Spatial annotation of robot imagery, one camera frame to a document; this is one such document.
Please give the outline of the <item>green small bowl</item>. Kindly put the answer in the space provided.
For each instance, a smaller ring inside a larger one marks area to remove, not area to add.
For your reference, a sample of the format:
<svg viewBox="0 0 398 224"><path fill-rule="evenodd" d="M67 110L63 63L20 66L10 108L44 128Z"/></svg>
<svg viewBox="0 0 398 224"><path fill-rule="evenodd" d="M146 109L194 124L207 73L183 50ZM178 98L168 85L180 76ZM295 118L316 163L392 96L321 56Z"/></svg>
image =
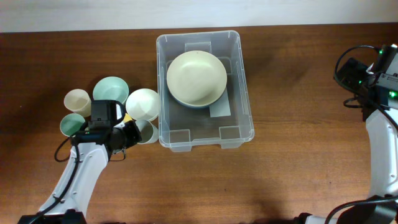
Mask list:
<svg viewBox="0 0 398 224"><path fill-rule="evenodd" d="M93 89L94 100L116 100L126 103L129 96L127 83L119 77L106 77L101 79Z"/></svg>

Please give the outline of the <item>white small bowl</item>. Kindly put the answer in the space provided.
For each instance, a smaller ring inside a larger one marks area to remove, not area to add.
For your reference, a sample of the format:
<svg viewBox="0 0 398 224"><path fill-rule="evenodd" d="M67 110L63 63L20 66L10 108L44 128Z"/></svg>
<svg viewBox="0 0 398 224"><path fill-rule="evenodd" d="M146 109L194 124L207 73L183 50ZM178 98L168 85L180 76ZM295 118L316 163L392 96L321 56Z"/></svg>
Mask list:
<svg viewBox="0 0 398 224"><path fill-rule="evenodd" d="M134 120L155 120L160 111L159 94L148 88L132 92L126 101L126 111Z"/></svg>

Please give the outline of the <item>grey plastic cup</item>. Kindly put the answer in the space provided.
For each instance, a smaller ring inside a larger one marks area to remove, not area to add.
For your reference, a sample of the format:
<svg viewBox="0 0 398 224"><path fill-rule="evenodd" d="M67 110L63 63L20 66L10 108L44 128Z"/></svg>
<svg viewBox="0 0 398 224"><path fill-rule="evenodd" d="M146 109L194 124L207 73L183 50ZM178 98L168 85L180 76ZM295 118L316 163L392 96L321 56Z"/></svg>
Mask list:
<svg viewBox="0 0 398 224"><path fill-rule="evenodd" d="M159 139L159 130L148 120L137 120L136 126L141 134L138 144L152 144Z"/></svg>

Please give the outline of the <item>beige bowl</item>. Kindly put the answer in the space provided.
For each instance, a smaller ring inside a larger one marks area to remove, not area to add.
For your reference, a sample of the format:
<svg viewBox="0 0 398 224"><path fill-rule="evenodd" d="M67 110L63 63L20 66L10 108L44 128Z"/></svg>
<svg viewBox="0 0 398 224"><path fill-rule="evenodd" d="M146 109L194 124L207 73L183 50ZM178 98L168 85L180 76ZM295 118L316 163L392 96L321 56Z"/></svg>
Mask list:
<svg viewBox="0 0 398 224"><path fill-rule="evenodd" d="M192 50L185 52L169 65L167 87L178 100L204 105L215 101L226 89L227 73L213 54Z"/></svg>

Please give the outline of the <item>green plastic cup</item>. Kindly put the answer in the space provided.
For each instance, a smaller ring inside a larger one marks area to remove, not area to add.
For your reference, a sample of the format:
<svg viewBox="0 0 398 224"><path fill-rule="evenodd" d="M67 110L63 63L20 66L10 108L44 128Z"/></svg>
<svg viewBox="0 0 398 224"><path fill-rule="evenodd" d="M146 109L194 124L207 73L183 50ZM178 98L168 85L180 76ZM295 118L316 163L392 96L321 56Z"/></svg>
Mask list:
<svg viewBox="0 0 398 224"><path fill-rule="evenodd" d="M71 136L77 132L85 123L84 117L80 114L71 113L66 115L60 122L60 131L65 136Z"/></svg>

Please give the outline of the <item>cream plastic cup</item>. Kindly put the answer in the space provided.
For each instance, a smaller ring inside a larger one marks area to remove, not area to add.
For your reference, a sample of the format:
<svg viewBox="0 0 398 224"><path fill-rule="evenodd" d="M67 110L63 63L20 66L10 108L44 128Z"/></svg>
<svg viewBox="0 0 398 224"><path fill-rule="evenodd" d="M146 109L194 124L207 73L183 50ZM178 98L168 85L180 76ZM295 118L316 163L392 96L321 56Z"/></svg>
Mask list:
<svg viewBox="0 0 398 224"><path fill-rule="evenodd" d="M85 90L74 89L69 91L64 97L63 104L71 112L83 117L91 115L91 98Z"/></svg>

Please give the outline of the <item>yellow small bowl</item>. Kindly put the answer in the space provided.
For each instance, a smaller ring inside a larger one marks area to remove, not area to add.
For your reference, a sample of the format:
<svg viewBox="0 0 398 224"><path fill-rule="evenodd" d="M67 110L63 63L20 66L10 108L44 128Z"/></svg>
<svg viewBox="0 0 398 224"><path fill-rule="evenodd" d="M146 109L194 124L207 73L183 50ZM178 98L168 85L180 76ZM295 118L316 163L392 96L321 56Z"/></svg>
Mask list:
<svg viewBox="0 0 398 224"><path fill-rule="evenodd" d="M123 122L127 123L129 121L132 121L132 118L126 113L125 116L124 116Z"/></svg>

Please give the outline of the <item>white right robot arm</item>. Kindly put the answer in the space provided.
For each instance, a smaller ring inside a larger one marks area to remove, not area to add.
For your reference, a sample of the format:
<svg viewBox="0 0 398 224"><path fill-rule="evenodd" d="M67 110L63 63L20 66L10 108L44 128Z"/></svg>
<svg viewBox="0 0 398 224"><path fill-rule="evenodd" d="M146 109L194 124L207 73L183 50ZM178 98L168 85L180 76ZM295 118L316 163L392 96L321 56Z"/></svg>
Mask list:
<svg viewBox="0 0 398 224"><path fill-rule="evenodd" d="M336 64L334 80L354 96L344 106L363 114L371 148L371 186L365 200L347 202L327 217L301 213L294 223L392 223L397 221L397 45L373 48L370 66L355 58Z"/></svg>

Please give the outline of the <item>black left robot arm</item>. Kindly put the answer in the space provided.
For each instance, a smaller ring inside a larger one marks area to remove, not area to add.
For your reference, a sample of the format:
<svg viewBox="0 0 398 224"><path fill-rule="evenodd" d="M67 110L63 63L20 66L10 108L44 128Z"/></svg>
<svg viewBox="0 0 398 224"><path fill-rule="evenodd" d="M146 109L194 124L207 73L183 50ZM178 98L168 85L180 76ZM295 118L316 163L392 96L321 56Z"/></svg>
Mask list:
<svg viewBox="0 0 398 224"><path fill-rule="evenodd" d="M23 215L19 223L86 223L91 195L111 156L142 138L136 123L128 121L97 130L84 125L69 140L70 157L51 196L35 215Z"/></svg>

